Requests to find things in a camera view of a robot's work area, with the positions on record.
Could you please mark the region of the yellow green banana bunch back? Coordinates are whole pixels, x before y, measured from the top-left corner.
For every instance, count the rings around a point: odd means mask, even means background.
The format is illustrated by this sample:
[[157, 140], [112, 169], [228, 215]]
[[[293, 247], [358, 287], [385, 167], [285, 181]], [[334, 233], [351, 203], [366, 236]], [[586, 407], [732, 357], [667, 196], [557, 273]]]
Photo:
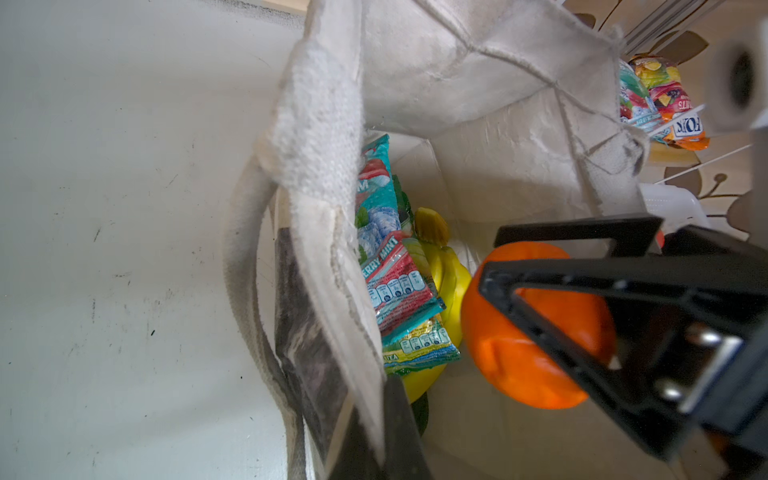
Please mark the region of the yellow green banana bunch back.
[[468, 268], [461, 263], [458, 254], [449, 245], [450, 227], [442, 215], [431, 208], [418, 207], [414, 214], [413, 227], [414, 235], [426, 254], [438, 298], [444, 305], [439, 321], [449, 343], [443, 351], [447, 353], [448, 348], [452, 347], [456, 353], [447, 363], [404, 376], [405, 391], [411, 404], [427, 392], [449, 364], [457, 362], [460, 358], [458, 347], [463, 338], [461, 302], [471, 280]]

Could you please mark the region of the green avocado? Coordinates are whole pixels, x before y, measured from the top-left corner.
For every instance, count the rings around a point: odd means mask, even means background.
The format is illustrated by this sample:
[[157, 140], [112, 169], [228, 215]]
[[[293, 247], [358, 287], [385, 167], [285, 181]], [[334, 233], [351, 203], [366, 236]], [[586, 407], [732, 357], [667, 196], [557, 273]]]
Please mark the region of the green avocado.
[[416, 422], [418, 433], [423, 436], [429, 422], [430, 408], [428, 393], [425, 392], [411, 404], [412, 413]]

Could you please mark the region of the teal candy bag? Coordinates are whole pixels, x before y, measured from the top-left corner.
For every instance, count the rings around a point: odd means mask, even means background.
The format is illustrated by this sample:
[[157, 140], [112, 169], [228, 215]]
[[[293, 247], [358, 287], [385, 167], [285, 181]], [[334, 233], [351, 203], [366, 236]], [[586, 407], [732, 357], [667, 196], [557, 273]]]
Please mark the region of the teal candy bag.
[[358, 260], [385, 346], [444, 309], [404, 244], [389, 146], [383, 135], [363, 148], [355, 199]]

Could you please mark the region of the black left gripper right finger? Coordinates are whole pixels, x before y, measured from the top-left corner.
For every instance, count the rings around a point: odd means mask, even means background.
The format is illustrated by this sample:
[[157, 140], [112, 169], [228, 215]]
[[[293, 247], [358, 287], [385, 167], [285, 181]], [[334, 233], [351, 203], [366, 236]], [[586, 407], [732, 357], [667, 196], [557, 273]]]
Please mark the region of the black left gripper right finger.
[[385, 460], [383, 478], [428, 480], [432, 478], [416, 420], [403, 381], [389, 376], [384, 386]]

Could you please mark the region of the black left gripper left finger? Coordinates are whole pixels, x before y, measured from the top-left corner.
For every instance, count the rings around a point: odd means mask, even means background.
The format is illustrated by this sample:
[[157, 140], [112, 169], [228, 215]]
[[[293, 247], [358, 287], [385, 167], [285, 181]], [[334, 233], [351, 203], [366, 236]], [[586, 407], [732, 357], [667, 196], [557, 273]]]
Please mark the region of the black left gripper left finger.
[[356, 408], [351, 411], [341, 444], [329, 465], [328, 479], [382, 479], [381, 467], [374, 457]]

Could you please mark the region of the cream Monet print tote bag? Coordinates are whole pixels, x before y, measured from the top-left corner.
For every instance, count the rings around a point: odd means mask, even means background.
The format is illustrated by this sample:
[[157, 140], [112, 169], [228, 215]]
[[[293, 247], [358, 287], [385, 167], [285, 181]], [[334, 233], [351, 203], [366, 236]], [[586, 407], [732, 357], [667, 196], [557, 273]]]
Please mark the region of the cream Monet print tote bag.
[[367, 134], [477, 264], [516, 221], [640, 213], [648, 137], [619, 119], [621, 32], [556, 1], [314, 1], [270, 125], [235, 187], [224, 281], [286, 429], [289, 479], [322, 478], [354, 431], [384, 454], [381, 335], [354, 267]]

